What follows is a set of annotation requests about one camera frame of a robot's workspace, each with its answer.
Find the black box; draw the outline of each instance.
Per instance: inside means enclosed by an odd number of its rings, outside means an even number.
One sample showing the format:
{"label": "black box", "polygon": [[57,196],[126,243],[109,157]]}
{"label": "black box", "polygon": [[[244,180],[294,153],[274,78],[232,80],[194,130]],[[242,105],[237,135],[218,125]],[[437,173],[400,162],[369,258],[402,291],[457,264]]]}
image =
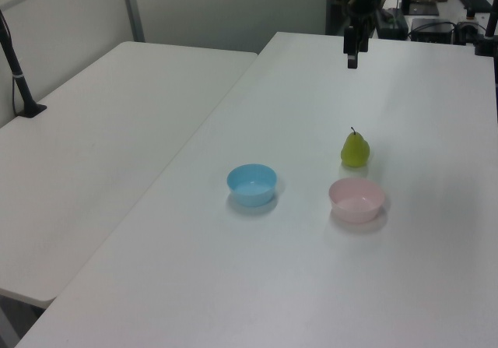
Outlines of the black box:
{"label": "black box", "polygon": [[412,41],[451,44],[453,25],[448,19],[413,19]]}
{"label": "black box", "polygon": [[[392,15],[392,19],[388,21],[382,12]],[[408,24],[400,9],[376,11],[375,28],[379,39],[406,40],[408,37]]]}

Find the black stand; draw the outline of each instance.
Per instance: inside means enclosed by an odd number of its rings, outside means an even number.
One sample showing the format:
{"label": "black stand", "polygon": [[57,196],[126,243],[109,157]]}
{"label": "black stand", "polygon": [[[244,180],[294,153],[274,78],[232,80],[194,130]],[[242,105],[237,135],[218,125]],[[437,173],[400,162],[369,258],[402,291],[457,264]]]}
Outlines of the black stand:
{"label": "black stand", "polygon": [[435,2],[402,0],[402,12],[405,16],[438,16],[439,11]]}
{"label": "black stand", "polygon": [[30,89],[24,78],[23,71],[19,65],[19,60],[17,60],[16,53],[14,52],[14,47],[12,46],[12,41],[10,39],[9,32],[7,31],[7,26],[3,22],[4,18],[2,11],[0,11],[0,43],[2,43],[2,48],[7,57],[7,61],[10,65],[10,70],[12,71],[12,77],[19,87],[19,92],[24,101],[24,110],[18,115],[27,118],[33,118],[40,112],[47,109],[47,106],[37,104],[31,96]]}
{"label": "black stand", "polygon": [[493,0],[488,26],[484,37],[475,44],[475,54],[478,56],[494,56],[496,50],[495,30],[498,22],[498,0]]}

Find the black cable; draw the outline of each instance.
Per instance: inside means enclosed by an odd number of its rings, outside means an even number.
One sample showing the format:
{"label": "black cable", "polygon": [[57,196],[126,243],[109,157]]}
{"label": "black cable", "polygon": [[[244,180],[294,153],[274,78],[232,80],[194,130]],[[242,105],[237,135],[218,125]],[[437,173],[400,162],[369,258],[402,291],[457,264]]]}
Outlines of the black cable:
{"label": "black cable", "polygon": [[451,35],[455,34],[455,29],[453,29],[451,32],[450,32]]}
{"label": "black cable", "polygon": [[14,117],[17,117],[16,112],[16,102],[14,101],[16,98],[16,80],[12,77],[12,110],[14,111]]}
{"label": "black cable", "polygon": [[451,31],[452,33],[454,31],[454,28],[457,26],[455,23],[452,23],[451,21],[440,21],[438,23],[427,23],[426,25],[421,25],[419,27],[416,27],[412,31],[410,31],[408,33],[408,37],[410,37],[412,35],[412,33],[415,32],[415,31],[424,30],[424,29],[427,29],[429,27],[436,26],[436,25],[452,25],[453,26],[453,30]]}
{"label": "black cable", "polygon": [[[3,23],[3,26],[5,27],[5,30],[7,30],[7,34],[9,36],[9,43],[12,46],[12,36],[10,34],[10,29],[7,21],[5,21],[5,17],[3,16],[2,11],[0,11],[0,20]],[[16,80],[14,77],[12,77],[12,110],[14,111],[14,117],[17,117],[17,112],[16,112]]]}
{"label": "black cable", "polygon": [[3,13],[1,10],[0,10],[0,19],[2,19],[2,23],[5,27],[5,29],[7,30],[7,34],[9,35],[9,42],[10,42],[10,44],[12,44],[12,37],[10,35],[9,25],[8,25],[7,21],[5,21],[5,17],[3,16]]}

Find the pink bowl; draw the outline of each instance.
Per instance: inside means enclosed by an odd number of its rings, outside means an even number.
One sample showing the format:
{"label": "pink bowl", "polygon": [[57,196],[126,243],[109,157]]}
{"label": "pink bowl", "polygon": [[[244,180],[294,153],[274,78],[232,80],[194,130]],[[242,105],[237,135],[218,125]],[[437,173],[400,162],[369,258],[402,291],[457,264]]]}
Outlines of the pink bowl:
{"label": "pink bowl", "polygon": [[365,178],[339,179],[330,186],[328,195],[335,215],[350,223],[373,220],[386,199],[382,189]]}

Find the blue bowl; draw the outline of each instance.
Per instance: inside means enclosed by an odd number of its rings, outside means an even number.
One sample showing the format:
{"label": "blue bowl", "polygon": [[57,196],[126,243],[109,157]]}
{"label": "blue bowl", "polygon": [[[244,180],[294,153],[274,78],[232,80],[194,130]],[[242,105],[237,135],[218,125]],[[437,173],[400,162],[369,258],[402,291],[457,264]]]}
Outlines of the blue bowl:
{"label": "blue bowl", "polygon": [[277,174],[272,168],[249,163],[233,169],[226,183],[235,200],[243,206],[262,206],[275,194]]}

